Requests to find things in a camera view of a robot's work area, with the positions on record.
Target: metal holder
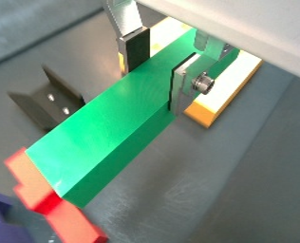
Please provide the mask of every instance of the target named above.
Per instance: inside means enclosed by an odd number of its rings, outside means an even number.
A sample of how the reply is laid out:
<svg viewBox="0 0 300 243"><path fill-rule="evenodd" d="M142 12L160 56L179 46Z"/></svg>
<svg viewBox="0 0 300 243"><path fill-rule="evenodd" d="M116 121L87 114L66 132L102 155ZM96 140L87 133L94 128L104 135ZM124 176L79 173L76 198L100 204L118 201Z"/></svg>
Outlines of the metal holder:
<svg viewBox="0 0 300 243"><path fill-rule="evenodd" d="M32 95L8 92L12 101L44 131L51 131L86 104L83 96L66 81L43 66L50 84Z"/></svg>

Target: green block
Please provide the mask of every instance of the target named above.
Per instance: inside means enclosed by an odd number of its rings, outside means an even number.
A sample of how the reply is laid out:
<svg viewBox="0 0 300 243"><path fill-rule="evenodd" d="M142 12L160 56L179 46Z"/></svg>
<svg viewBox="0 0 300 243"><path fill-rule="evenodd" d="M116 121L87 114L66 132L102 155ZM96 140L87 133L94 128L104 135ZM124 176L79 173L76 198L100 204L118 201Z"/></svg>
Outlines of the green block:
<svg viewBox="0 0 300 243"><path fill-rule="evenodd" d="M84 207L174 120L170 74L191 52L191 29L25 151L58 195Z"/></svg>

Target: metal bracket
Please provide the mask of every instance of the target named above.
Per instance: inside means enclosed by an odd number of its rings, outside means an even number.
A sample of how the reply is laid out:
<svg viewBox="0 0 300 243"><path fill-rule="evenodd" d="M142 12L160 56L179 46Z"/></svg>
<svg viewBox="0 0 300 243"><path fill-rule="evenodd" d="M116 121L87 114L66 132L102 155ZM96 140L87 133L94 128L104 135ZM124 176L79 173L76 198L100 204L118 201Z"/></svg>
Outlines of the metal bracket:
<svg viewBox="0 0 300 243"><path fill-rule="evenodd" d="M126 74L150 58L150 29L142 25L135 1L103 0L103 8L112 23Z"/></svg>
<svg viewBox="0 0 300 243"><path fill-rule="evenodd" d="M48 85L31 96L13 92L8 92L8 95L37 126L48 132L86 102L83 96L47 66L43 66L43 71L50 81Z"/></svg>
<svg viewBox="0 0 300 243"><path fill-rule="evenodd" d="M175 116L186 110L199 93L210 93L214 79L234 61L237 54L238 49L209 36L202 55L192 53L172 69L168 109Z"/></svg>

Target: yellow base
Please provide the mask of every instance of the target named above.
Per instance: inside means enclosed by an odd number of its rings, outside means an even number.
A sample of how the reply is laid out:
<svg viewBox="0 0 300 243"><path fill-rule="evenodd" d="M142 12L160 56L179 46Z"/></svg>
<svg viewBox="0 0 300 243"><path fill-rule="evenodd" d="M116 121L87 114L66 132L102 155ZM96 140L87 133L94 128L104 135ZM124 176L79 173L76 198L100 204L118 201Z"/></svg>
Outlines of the yellow base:
<svg viewBox="0 0 300 243"><path fill-rule="evenodd" d="M186 115L209 128L261 65L262 59L241 51L235 61L215 79L210 94L197 97L184 111Z"/></svg>

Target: red object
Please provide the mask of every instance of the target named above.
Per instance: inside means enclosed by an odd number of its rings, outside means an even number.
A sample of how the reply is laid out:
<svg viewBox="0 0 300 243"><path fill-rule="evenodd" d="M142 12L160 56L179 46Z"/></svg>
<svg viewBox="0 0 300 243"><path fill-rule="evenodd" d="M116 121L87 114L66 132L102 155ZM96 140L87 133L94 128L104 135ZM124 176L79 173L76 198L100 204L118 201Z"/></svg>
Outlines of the red object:
<svg viewBox="0 0 300 243"><path fill-rule="evenodd" d="M104 243L106 234L88 222L82 211L59 198L24 151L25 148L21 148L5 160L5 165L19 183L13 191L24 206L44 215L64 243Z"/></svg>
<svg viewBox="0 0 300 243"><path fill-rule="evenodd" d="M44 218L63 242L104 243L107 241L102 230L88 223L82 211L64 200Z"/></svg>
<svg viewBox="0 0 300 243"><path fill-rule="evenodd" d="M21 148L7 160L5 165L16 178L15 194L31 211L47 214L62 199L43 178Z"/></svg>

